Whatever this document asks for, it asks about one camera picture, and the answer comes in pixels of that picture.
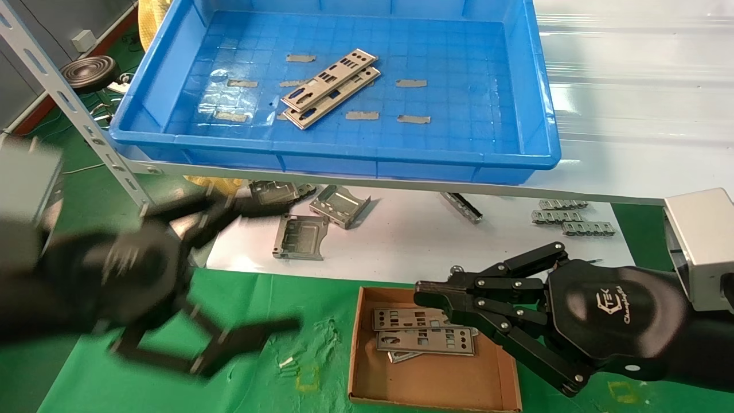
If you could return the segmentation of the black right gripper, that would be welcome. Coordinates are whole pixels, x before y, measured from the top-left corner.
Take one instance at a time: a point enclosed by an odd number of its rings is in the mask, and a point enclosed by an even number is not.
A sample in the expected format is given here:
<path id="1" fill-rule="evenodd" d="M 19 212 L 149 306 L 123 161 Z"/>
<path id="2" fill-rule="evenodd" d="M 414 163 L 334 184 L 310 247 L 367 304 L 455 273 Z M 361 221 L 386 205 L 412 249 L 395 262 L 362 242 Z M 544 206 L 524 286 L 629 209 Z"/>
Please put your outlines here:
<path id="1" fill-rule="evenodd" d="M 512 305 L 538 303 L 548 291 L 558 338 L 592 369 L 641 381 L 668 379 L 671 350 L 689 318 L 689 300 L 677 277 L 633 266 L 567 261 L 564 244 L 553 241 L 479 272 L 454 269 L 443 282 L 420 280 L 414 303 L 438 307 L 453 324 L 477 329 L 573 398 L 587 386 L 592 371 L 527 332 Z M 547 270 L 553 271 L 546 285 L 536 275 Z"/>

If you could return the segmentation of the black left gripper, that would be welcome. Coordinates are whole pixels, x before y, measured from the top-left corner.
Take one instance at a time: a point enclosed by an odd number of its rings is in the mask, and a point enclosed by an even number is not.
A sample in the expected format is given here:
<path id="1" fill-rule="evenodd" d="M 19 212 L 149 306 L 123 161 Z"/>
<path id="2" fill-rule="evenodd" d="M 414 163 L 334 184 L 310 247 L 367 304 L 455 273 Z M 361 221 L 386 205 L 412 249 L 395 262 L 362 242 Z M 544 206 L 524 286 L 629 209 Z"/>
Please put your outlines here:
<path id="1" fill-rule="evenodd" d="M 110 352 L 197 378 L 210 379 L 231 359 L 260 352 L 273 334 L 294 332 L 300 319 L 286 317 L 222 328 L 186 297 L 190 254 L 215 240 L 238 219 L 270 219 L 288 214 L 291 201 L 262 204 L 252 197 L 199 192 L 147 208 L 133 232 L 84 232 L 50 238 L 34 274 L 41 283 L 42 316 L 37 339 L 98 336 L 123 329 Z M 169 224 L 189 215 L 198 220 L 178 236 Z M 181 314 L 210 335 L 204 350 L 184 356 L 142 345 L 145 334 Z"/>

